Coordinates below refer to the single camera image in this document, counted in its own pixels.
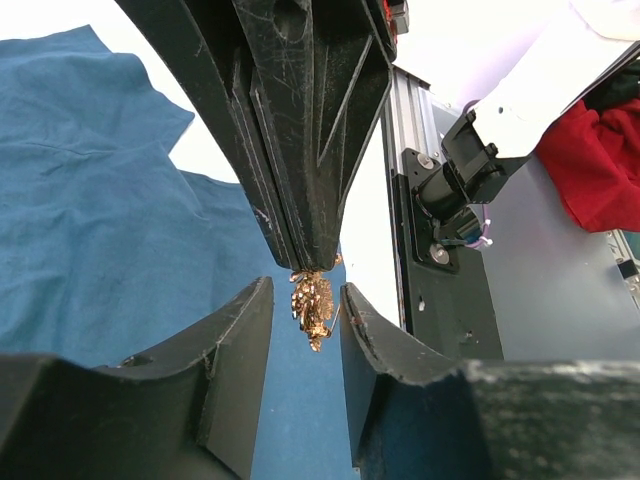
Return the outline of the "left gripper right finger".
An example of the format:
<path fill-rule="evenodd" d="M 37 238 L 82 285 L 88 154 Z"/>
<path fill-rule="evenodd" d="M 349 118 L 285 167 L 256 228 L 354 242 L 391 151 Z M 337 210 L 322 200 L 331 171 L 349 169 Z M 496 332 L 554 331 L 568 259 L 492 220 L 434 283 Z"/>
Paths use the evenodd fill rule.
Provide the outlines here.
<path fill-rule="evenodd" d="M 452 360 L 340 291 L 351 458 L 364 479 L 635 479 L 632 361 Z"/>

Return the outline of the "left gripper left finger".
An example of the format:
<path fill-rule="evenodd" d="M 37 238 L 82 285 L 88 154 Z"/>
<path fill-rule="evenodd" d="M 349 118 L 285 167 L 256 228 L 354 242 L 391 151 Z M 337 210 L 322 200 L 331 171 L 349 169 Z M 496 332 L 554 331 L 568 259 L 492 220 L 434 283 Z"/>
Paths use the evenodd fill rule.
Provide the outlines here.
<path fill-rule="evenodd" d="M 5 479 L 247 479 L 273 318 L 261 277 L 116 367 L 1 359 Z"/>

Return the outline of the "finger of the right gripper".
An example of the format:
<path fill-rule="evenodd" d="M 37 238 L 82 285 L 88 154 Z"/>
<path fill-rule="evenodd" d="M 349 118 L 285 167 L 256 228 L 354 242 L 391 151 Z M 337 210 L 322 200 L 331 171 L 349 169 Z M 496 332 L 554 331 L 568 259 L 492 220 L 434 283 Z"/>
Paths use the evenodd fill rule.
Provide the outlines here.
<path fill-rule="evenodd" d="M 276 263 L 300 267 L 250 101 L 254 62 L 231 1 L 118 0 L 236 174 Z"/>

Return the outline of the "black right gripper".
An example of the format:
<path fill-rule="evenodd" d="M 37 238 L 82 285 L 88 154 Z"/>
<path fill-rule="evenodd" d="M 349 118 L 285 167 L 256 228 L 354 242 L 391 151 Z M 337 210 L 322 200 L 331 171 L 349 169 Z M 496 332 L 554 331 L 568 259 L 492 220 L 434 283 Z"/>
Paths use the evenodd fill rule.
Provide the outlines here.
<path fill-rule="evenodd" d="M 407 0 L 238 1 L 297 270 L 330 270 L 346 198 L 410 27 Z"/>

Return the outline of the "gold leaf brooch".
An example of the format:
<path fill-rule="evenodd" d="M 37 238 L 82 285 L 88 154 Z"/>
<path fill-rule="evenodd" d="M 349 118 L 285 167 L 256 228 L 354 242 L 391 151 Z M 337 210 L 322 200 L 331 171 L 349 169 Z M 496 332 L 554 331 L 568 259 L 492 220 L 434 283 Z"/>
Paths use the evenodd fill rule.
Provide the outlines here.
<path fill-rule="evenodd" d="M 294 285 L 291 294 L 292 318 L 308 339 L 313 352 L 322 350 L 323 341 L 335 329 L 340 306 L 333 299 L 331 281 L 325 271 L 297 271 L 289 277 Z"/>

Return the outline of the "blue t-shirt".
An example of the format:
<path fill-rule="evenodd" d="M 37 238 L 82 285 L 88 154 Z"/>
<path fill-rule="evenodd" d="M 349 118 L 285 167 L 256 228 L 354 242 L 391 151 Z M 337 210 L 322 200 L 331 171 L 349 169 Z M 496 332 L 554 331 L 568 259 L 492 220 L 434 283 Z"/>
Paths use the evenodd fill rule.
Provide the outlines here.
<path fill-rule="evenodd" d="M 274 284 L 251 475 L 352 479 L 340 345 L 310 350 L 241 186 L 177 169 L 193 114 L 88 26 L 1 44 L 1 349 L 114 365 Z"/>

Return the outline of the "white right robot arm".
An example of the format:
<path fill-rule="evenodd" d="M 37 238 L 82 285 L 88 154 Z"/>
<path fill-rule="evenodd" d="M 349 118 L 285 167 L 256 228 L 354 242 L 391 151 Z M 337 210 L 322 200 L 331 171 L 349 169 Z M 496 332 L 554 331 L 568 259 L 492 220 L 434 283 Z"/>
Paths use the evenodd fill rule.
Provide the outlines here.
<path fill-rule="evenodd" d="M 328 271 L 392 83 L 404 1 L 124 1 L 238 177 L 275 262 Z M 571 1 L 445 134 L 418 189 L 446 224 L 495 198 L 548 127 L 639 49 L 635 1 Z"/>

